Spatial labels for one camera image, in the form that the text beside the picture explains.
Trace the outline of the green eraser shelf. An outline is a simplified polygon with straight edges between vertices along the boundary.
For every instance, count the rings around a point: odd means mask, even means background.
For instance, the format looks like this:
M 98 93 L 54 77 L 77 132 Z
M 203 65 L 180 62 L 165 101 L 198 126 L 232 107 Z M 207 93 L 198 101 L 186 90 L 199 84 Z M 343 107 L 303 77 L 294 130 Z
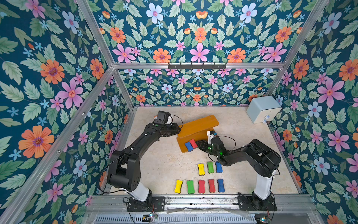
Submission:
M 213 173 L 214 173 L 214 167 L 213 167 L 213 162 L 212 162 L 212 161 L 208 161 L 208 162 L 207 162 L 207 169 L 208 169 L 208 173 L 209 173 L 209 174 L 213 174 Z
M 188 180 L 186 181 L 187 184 L 187 193 L 189 195 L 192 195 L 195 193 L 195 189 L 194 189 L 194 181 L 193 180 Z

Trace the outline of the blue eraser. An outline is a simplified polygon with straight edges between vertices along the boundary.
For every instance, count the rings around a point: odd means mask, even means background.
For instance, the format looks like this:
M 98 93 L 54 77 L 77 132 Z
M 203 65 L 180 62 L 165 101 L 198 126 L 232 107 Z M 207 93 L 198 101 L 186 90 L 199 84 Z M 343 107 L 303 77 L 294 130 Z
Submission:
M 215 168 L 216 168 L 216 173 L 222 173 L 223 172 L 222 165 L 220 164 L 219 161 L 215 162 Z
M 194 150 L 194 148 L 193 148 L 193 146 L 191 145 L 190 142 L 185 143 L 185 147 L 186 147 L 188 152 L 192 152 Z

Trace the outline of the yellow eraser shelf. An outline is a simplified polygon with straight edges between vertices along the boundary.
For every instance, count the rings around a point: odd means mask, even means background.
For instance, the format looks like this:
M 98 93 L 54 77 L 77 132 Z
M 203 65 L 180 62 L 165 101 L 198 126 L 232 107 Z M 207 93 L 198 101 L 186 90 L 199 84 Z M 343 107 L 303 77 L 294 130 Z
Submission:
M 183 181 L 182 180 L 176 180 L 176 185 L 174 189 L 174 193 L 180 194 L 182 189 Z
M 205 168 L 204 168 L 203 163 L 198 164 L 198 173 L 199 173 L 199 176 L 204 176 L 205 175 Z

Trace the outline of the red eraser shelf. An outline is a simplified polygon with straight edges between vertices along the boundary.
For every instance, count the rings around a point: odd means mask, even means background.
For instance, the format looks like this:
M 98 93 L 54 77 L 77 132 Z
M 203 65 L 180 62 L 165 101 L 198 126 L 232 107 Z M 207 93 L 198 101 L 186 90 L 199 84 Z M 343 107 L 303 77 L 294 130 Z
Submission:
M 190 144 L 192 146 L 193 149 L 197 149 L 198 148 L 198 145 L 196 144 L 195 140 L 194 139 L 191 139 L 190 141 Z

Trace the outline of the red eraser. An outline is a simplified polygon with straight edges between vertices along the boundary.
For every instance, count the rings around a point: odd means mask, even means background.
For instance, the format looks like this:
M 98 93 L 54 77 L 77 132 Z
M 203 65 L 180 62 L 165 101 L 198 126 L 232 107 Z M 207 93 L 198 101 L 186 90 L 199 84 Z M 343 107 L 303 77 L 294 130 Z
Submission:
M 199 180 L 198 181 L 198 185 L 199 185 L 199 187 L 198 187 L 198 193 L 199 194 L 205 194 L 205 181 L 204 180 Z
M 214 179 L 208 179 L 208 186 L 209 186 L 209 193 L 215 193 L 216 192 Z

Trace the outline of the blue eraser shelf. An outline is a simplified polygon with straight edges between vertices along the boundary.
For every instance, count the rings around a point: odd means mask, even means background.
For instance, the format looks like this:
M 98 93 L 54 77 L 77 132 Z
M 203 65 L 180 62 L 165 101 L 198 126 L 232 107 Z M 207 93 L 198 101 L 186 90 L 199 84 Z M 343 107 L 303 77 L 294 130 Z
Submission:
M 224 187 L 223 179 L 218 179 L 217 184 L 218 184 L 218 192 L 219 193 L 224 193 L 225 192 L 225 187 Z

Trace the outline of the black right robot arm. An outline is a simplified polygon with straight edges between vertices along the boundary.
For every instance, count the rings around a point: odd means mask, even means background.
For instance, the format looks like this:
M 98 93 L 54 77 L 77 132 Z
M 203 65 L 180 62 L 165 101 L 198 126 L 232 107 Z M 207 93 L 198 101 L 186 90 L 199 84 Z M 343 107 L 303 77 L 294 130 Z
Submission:
M 253 201 L 262 203 L 272 194 L 274 176 L 280 175 L 280 155 L 261 141 L 253 139 L 250 143 L 232 150 L 227 150 L 220 137 L 197 141 L 199 149 L 213 155 L 222 166 L 232 166 L 246 161 L 257 173 L 256 185 L 252 193 Z

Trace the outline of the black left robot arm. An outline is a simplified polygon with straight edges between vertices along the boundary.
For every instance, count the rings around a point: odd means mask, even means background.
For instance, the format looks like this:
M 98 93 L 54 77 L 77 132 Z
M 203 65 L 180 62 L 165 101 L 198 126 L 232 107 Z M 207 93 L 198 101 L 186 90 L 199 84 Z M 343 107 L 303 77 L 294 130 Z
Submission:
M 146 125 L 143 133 L 130 146 L 112 154 L 107 172 L 107 183 L 125 191 L 134 200 L 148 201 L 151 191 L 140 181 L 140 160 L 150 146 L 160 138 L 177 135 L 180 131 L 181 128 L 176 123 Z

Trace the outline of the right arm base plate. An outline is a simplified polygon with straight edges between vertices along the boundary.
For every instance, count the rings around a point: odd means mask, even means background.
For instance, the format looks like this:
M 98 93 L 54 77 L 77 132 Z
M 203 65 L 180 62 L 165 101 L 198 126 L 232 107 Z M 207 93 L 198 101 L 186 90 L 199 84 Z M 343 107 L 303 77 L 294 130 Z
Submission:
M 241 211 L 277 211 L 275 196 L 272 193 L 265 200 L 260 199 L 254 192 L 250 196 L 238 193 L 237 200 Z

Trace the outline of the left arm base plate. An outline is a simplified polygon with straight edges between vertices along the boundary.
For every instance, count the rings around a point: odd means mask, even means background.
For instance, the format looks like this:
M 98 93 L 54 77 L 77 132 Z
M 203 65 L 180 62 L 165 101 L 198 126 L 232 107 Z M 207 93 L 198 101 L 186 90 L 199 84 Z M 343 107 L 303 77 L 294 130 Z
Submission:
M 165 210 L 165 202 L 165 197 L 148 197 L 144 202 L 130 198 L 126 204 L 129 212 L 158 212 Z

